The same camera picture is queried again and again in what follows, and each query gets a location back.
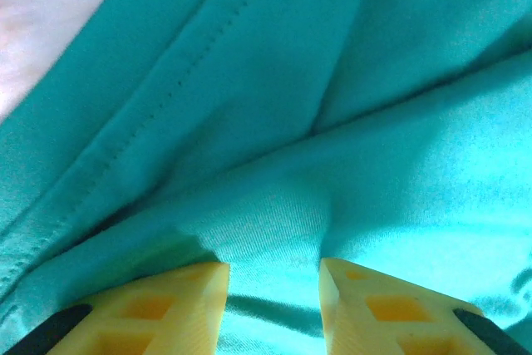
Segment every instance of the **stitching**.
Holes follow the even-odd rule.
[[[209,43],[207,46],[204,47],[203,51],[190,63],[189,67],[186,69],[185,74],[183,75],[182,79],[177,82],[178,87],[182,87],[186,80],[190,77],[193,70],[200,64],[202,60],[205,59],[205,57],[209,54],[211,49],[213,48],[214,44],[227,32],[227,29],[231,27],[234,23],[234,19],[236,17],[239,17],[241,12],[250,4],[250,1],[252,0],[244,0],[232,13],[232,16],[228,18],[228,20],[222,24],[214,33],[214,35],[211,37]],[[170,104],[170,99],[173,97],[172,92],[168,92],[166,94],[165,101],[162,101],[159,106],[155,109],[155,111],[152,111],[152,113],[131,133],[128,139],[122,144],[121,147],[116,151],[116,153],[111,157],[110,160],[108,160],[103,170],[100,172],[100,174],[91,181],[91,183],[87,186],[85,194],[81,197],[80,200],[76,202],[76,204],[72,207],[71,211],[67,213],[64,217],[60,218],[57,221],[57,224],[52,226],[52,234],[49,237],[42,237],[40,238],[35,245],[33,245],[30,248],[29,253],[22,254],[22,258],[8,271],[7,274],[0,279],[0,283],[2,284],[9,284],[12,280],[13,275],[25,264],[29,263],[33,255],[46,243],[54,239],[58,232],[61,231],[64,224],[79,210],[79,208],[85,203],[88,196],[92,193],[92,191],[96,188],[96,185],[98,181],[105,175],[105,173],[111,168],[113,161],[118,160],[118,158],[124,153],[124,151],[129,148],[129,146],[133,143],[133,140],[136,139],[139,135],[139,133],[144,130],[148,124],[155,119],[157,116],[157,113],[161,110],[164,110],[166,106]]]

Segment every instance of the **teal shirt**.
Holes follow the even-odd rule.
[[[532,347],[532,0],[105,0],[0,126],[0,352],[231,264],[220,354],[323,354],[320,258]]]

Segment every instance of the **yellow plastic piece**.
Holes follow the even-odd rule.
[[[48,355],[210,355],[227,300],[229,265],[195,264],[77,302],[94,308]]]
[[[319,296],[329,355],[493,355],[452,312],[470,303],[343,259],[322,259]]]

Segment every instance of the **white surface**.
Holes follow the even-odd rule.
[[[0,123],[102,0],[0,0]]]

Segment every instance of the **green cloth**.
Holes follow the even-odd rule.
[[[323,354],[322,257],[531,348],[531,45],[532,0],[105,0],[0,126],[0,352],[218,259],[219,354]]]

